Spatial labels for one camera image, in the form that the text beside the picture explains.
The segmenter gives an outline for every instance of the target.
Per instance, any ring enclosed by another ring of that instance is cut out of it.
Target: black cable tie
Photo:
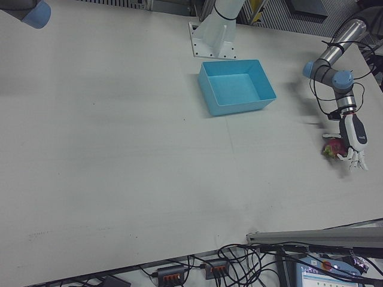
[[[221,18],[223,18],[223,19],[225,19],[225,20],[227,20],[227,21],[234,21],[234,20],[237,19],[237,17],[235,17],[235,18],[233,18],[233,19],[230,19],[230,18],[227,18],[227,17],[223,16],[221,13],[218,12],[217,7],[215,6],[215,3],[214,3],[214,10],[215,10],[215,12],[217,12],[217,14],[218,14]]]
[[[343,46],[338,44],[338,43],[330,43],[330,42],[326,42],[326,41],[322,41],[322,42],[325,43],[328,47],[339,48],[342,51],[342,55],[345,53],[345,49],[343,48]]]

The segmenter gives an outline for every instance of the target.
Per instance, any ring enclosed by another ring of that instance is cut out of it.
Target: blue box
[[[203,62],[198,82],[211,115],[255,111],[276,99],[258,60]]]

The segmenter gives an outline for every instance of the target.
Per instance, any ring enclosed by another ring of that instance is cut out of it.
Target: monitor screen
[[[357,283],[348,283],[327,275],[315,274],[312,270],[302,272],[303,287],[358,287]]]

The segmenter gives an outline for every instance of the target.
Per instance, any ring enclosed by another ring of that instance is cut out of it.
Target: orange switch
[[[329,263],[328,261],[323,261],[323,263],[322,263],[322,269],[325,269],[325,270],[327,270],[327,271],[330,271],[331,268],[332,268],[331,263]]]

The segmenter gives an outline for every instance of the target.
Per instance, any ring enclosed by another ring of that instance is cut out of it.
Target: white table
[[[370,171],[329,163],[321,135],[338,124],[301,73],[322,38],[238,26],[238,58],[262,61],[278,99],[211,117],[190,19],[48,3],[42,30],[0,15],[2,286],[382,217],[383,95],[362,80]],[[336,68],[367,71],[356,47]]]

